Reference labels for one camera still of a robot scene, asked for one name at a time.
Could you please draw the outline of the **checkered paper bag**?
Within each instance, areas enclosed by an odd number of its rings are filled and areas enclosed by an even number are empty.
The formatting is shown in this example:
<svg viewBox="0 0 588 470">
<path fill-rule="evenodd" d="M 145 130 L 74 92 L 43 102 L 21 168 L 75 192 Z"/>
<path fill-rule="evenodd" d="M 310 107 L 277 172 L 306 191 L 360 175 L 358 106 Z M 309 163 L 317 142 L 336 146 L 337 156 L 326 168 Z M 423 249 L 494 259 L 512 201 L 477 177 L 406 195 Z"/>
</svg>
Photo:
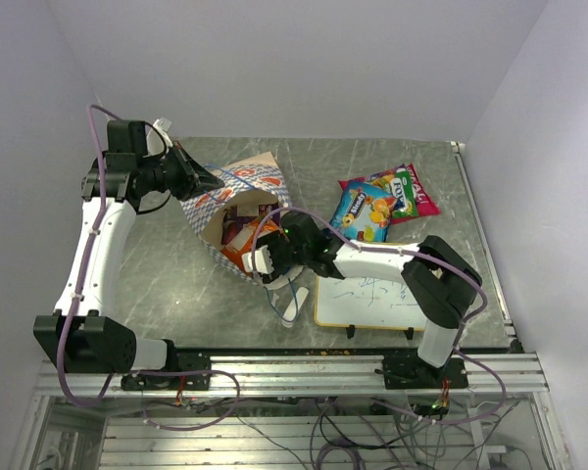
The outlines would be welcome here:
<svg viewBox="0 0 588 470">
<path fill-rule="evenodd" d="M 294 286 L 300 267 L 290 267 L 277 277 L 254 276 L 245 266 L 256 229 L 269 213 L 291 204 L 288 189 L 276 157 L 270 152 L 226 166 L 209 165 L 208 173 L 223 182 L 220 189 L 201 190 L 182 202 L 189 225 L 206 246 L 210 255 L 226 270 L 245 281 L 260 285 L 270 307 L 277 310 L 277 290 L 286 288 L 292 300 L 286 311 L 277 311 L 284 326 L 297 319 L 309 291 Z"/>
</svg>

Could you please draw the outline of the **orange snack packet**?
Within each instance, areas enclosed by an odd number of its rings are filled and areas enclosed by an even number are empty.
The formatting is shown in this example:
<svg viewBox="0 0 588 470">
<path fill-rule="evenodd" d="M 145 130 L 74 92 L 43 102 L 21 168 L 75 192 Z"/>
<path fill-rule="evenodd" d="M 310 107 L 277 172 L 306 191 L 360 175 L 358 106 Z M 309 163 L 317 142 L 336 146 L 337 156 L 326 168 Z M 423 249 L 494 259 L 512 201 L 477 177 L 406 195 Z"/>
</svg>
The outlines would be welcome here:
<svg viewBox="0 0 588 470">
<path fill-rule="evenodd" d="M 261 222 L 259 217 L 249 221 L 234 219 L 223 226 L 222 248 L 220 252 L 242 271 L 247 272 L 242 257 L 249 254 L 257 228 Z"/>
</svg>

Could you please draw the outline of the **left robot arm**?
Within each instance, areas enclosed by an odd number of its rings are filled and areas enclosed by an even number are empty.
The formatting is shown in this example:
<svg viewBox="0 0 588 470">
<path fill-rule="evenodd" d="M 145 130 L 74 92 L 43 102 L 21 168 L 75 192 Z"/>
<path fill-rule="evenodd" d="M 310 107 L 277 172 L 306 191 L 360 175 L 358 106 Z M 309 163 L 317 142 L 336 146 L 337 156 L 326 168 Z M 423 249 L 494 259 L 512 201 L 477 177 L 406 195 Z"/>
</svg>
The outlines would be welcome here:
<svg viewBox="0 0 588 470">
<path fill-rule="evenodd" d="M 171 342 L 140 339 L 112 317 L 123 248 L 142 199 L 158 192 L 185 202 L 224 185 L 169 138 L 171 125 L 164 117 L 109 121 L 108 148 L 83 178 L 81 231 L 66 287 L 53 313 L 33 325 L 37 343 L 64 373 L 145 369 L 159 389 L 179 379 Z"/>
</svg>

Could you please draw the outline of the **pink snack bag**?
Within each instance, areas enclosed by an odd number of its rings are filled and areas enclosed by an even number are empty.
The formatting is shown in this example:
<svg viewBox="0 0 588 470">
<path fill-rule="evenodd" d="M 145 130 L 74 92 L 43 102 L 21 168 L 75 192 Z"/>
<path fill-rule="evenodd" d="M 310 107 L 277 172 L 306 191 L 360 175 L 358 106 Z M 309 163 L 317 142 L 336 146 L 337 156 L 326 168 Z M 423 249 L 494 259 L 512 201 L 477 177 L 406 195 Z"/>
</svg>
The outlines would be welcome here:
<svg viewBox="0 0 588 470">
<path fill-rule="evenodd" d="M 351 181 L 371 183 L 375 179 L 385 179 L 387 176 L 400 170 L 405 170 L 410 175 L 415 201 L 415 209 L 413 210 L 413 215 L 399 215 L 397 211 L 394 211 L 391 217 L 391 223 L 399 224 L 419 217 L 440 214 L 440 209 L 425 191 L 422 183 L 420 182 L 416 168 L 413 164 L 400 164 L 398 166 L 382 170 L 378 173 L 374 173 L 370 176 L 359 176 L 349 180 L 339 180 L 338 184 L 340 185 L 341 189 L 344 190 Z"/>
</svg>

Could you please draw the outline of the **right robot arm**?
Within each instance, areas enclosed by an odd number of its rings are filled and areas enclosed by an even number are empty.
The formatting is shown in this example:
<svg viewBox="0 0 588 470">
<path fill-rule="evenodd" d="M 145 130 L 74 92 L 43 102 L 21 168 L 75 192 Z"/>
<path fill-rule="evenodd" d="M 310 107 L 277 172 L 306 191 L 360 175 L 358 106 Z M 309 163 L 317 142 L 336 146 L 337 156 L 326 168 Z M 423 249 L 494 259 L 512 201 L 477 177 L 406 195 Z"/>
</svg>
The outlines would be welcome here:
<svg viewBox="0 0 588 470">
<path fill-rule="evenodd" d="M 259 278 L 307 267 L 324 278 L 367 277 L 407 286 L 426 318 L 412 372 L 426 388 L 447 375 L 466 323 L 488 304 L 478 273 L 447 242 L 413 245 L 349 240 L 329 222 L 298 208 L 269 212 L 258 225 L 244 267 Z"/>
</svg>

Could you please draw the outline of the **green yellow candy bag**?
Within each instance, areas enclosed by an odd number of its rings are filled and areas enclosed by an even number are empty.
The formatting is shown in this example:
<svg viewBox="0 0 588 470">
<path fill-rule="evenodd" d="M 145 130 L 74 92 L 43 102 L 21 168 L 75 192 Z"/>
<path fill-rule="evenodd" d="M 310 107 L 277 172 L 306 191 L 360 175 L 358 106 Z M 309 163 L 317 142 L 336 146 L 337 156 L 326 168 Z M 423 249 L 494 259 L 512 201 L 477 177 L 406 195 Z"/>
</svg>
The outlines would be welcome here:
<svg viewBox="0 0 588 470">
<path fill-rule="evenodd" d="M 412 177 L 404 165 L 375 174 L 366 183 L 381 188 L 396 199 L 391 212 L 392 224 L 418 216 Z"/>
</svg>

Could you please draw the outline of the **blue snack bag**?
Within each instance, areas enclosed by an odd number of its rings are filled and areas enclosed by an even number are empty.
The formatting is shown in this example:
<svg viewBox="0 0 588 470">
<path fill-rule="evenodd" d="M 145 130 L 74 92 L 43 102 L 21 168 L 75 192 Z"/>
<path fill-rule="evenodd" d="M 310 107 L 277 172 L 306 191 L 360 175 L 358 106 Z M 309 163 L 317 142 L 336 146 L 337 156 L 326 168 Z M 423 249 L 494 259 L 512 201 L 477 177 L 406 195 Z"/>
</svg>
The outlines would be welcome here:
<svg viewBox="0 0 588 470">
<path fill-rule="evenodd" d="M 350 181 L 330 224 L 349 240 L 383 243 L 397 199 L 378 186 Z"/>
</svg>

